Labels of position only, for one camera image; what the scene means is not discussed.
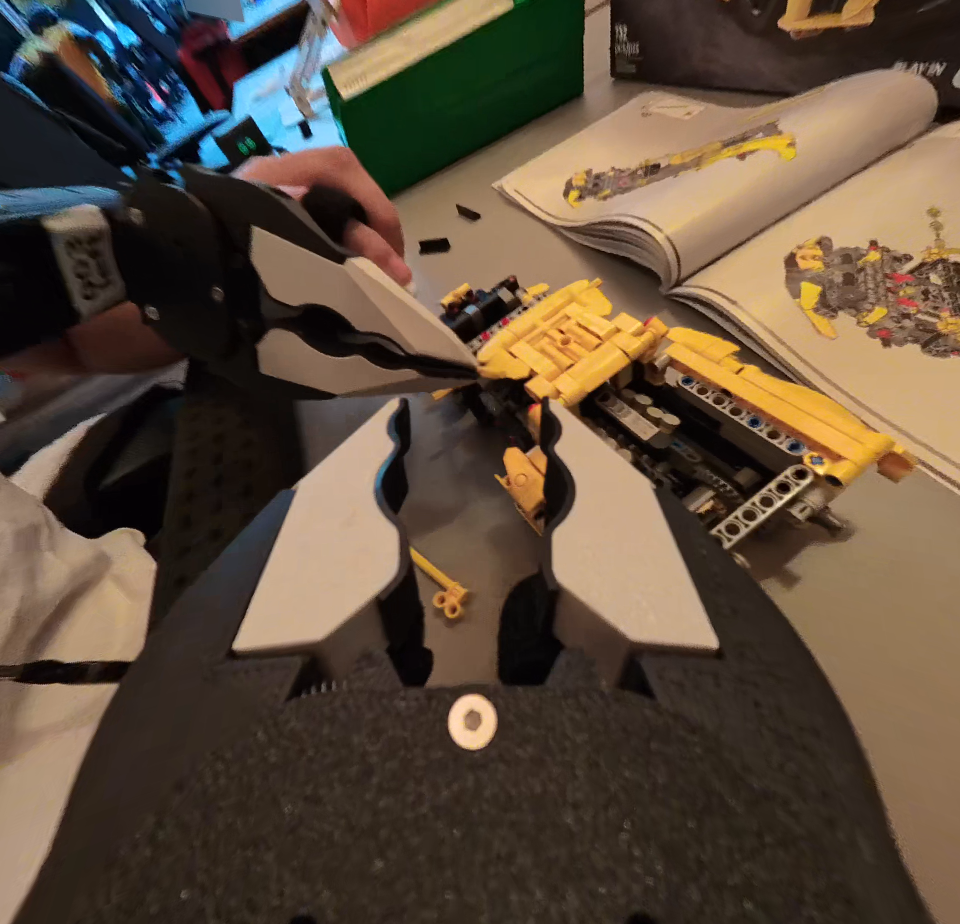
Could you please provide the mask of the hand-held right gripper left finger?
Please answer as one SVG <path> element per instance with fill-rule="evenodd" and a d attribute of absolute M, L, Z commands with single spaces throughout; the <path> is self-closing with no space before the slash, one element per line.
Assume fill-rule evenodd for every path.
<path fill-rule="evenodd" d="M 306 658 L 325 681 L 383 653 L 404 685 L 434 659 L 400 510 L 412 441 L 393 398 L 310 470 L 291 500 L 231 646 L 236 658 Z"/>

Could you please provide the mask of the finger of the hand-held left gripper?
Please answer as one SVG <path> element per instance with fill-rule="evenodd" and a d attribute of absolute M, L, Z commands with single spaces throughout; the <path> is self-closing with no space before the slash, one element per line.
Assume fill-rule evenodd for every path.
<path fill-rule="evenodd" d="M 257 227 L 249 258 L 262 286 L 260 340 L 293 333 L 326 354 L 360 354 L 387 367 L 406 360 L 425 374 L 439 367 L 477 373 L 452 330 L 368 259 L 337 262 Z"/>
<path fill-rule="evenodd" d="M 334 398 L 432 393 L 478 379 L 469 368 L 439 367 L 425 374 L 406 360 L 399 367 L 387 367 L 360 354 L 326 354 L 293 333 L 268 333 L 256 346 L 256 358 L 262 375 Z"/>

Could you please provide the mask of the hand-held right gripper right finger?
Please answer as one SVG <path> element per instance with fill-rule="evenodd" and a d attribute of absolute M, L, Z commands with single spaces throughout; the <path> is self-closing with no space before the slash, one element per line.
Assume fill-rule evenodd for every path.
<path fill-rule="evenodd" d="M 498 680 L 540 685 L 564 652 L 604 685 L 652 656 L 721 656 L 656 487 L 554 402 L 541 410 L 545 525 L 537 571 L 505 600 Z"/>

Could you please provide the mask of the yellow axle with black connector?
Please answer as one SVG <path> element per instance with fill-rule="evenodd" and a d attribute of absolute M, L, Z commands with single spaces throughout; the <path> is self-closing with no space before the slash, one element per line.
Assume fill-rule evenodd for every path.
<path fill-rule="evenodd" d="M 418 550 L 413 546 L 410 547 L 410 556 L 415 565 L 415 567 L 425 576 L 427 576 L 431 582 L 439 588 L 442 592 L 447 592 L 455 584 L 455 582 L 445 574 L 441 569 L 436 565 L 431 563 L 426 557 L 424 557 Z"/>

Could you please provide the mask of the yellow toy brick car model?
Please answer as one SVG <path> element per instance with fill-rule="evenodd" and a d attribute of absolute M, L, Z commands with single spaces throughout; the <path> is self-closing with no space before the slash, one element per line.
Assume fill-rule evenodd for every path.
<path fill-rule="evenodd" d="M 678 497 L 728 552 L 782 522 L 841 534 L 831 506 L 848 486 L 870 471 L 899 482 L 917 464 L 829 397 L 746 363 L 735 344 L 615 313 L 599 279 L 556 291 L 515 277 L 464 284 L 440 305 L 479 366 L 454 395 L 508 436 L 498 480 L 538 533 L 544 400 Z"/>

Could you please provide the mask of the instruction booklet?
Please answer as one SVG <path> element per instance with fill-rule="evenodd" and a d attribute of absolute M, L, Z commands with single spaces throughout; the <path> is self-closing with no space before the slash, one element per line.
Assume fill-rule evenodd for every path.
<path fill-rule="evenodd" d="M 958 490 L 959 132 L 882 69 L 756 107 L 647 91 L 500 178 Z"/>

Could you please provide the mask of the person's left forearm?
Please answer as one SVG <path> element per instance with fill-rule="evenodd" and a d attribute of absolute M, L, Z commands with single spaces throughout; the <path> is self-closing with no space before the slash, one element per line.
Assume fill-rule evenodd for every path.
<path fill-rule="evenodd" d="M 185 361 L 125 303 L 66 330 L 56 339 L 3 357 L 2 370 L 19 377 L 135 376 Z"/>

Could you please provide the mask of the grey desk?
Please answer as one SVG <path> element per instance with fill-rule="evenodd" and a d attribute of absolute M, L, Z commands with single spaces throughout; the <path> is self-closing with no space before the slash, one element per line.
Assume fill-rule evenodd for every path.
<path fill-rule="evenodd" d="M 667 300 L 649 272 L 582 247 L 518 209 L 494 182 L 642 93 L 609 75 L 609 0 L 585 0 L 583 95 L 394 198 L 415 293 L 432 313 L 454 286 L 509 275 L 558 287 L 601 278 L 614 307 L 715 335 L 696 309 Z M 482 214 L 462 220 L 456 204 Z M 447 237 L 448 254 L 419 241 Z M 499 611 L 538 562 L 534 531 L 495 481 L 506 444 L 449 400 L 411 399 L 413 546 L 471 591 L 446 622 L 426 605 L 432 686 L 491 682 Z M 817 527 L 742 550 L 805 640 L 870 758 L 905 862 L 932 916 L 958 922 L 958 495 L 916 471 L 894 484 L 862 477 L 835 503 L 844 540 Z"/>

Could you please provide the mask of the person's left hand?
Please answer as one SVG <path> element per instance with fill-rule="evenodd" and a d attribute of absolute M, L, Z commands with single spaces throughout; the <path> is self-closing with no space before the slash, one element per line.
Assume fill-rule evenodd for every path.
<path fill-rule="evenodd" d="M 295 198 L 303 197 L 314 186 L 334 188 L 352 197 L 366 218 L 345 224 L 342 245 L 354 256 L 371 261 L 396 284 L 404 288 L 411 285 L 413 275 L 405 261 L 397 209 L 350 149 L 330 146 L 255 158 L 238 167 L 234 176 L 276 186 Z"/>

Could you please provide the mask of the small black device green lights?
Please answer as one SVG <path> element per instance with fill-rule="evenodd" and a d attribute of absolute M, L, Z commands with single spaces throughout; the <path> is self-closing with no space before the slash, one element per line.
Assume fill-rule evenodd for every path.
<path fill-rule="evenodd" d="M 213 139 L 231 166 L 239 166 L 253 158 L 268 157 L 273 152 L 269 138 L 249 115 L 215 133 Z"/>

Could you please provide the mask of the black office chair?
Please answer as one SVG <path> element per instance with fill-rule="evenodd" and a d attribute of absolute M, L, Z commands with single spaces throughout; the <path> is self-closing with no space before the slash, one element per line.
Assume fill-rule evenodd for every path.
<path fill-rule="evenodd" d="M 2 74 L 2 190 L 95 186 L 116 189 L 139 165 L 198 162 L 200 143 L 229 115 L 208 114 L 154 147 L 126 121 L 87 92 L 102 111 L 102 127 L 52 109 L 32 91 Z"/>

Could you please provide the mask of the red office chair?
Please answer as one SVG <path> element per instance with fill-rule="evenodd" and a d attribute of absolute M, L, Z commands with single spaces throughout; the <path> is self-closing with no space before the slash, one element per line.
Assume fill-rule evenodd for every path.
<path fill-rule="evenodd" d="M 234 85 L 248 68 L 220 18 L 191 15 L 179 34 L 179 74 L 204 114 L 233 110 Z"/>

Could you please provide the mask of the green plastic bin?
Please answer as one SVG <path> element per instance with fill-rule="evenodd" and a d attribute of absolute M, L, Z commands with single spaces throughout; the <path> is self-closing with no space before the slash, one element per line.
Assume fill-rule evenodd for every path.
<path fill-rule="evenodd" d="M 586 0 L 509 14 L 350 100 L 328 92 L 345 145 L 390 196 L 580 96 Z"/>

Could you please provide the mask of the person's white shirt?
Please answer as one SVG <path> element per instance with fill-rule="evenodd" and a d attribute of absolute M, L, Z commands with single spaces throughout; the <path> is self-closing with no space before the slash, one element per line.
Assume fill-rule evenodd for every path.
<path fill-rule="evenodd" d="M 128 528 L 80 536 L 43 502 L 55 472 L 102 418 L 79 424 L 13 476 L 2 476 L 4 666 L 129 661 L 145 641 L 157 567 L 144 537 Z M 27 878 L 42 864 L 115 690 L 2 682 L 3 877 Z"/>

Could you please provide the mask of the black toy set box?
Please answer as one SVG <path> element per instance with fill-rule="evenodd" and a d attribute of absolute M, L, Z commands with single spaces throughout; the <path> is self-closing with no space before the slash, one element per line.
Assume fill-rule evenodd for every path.
<path fill-rule="evenodd" d="M 958 107 L 959 0 L 609 0 L 610 75 L 797 94 L 878 69 Z"/>

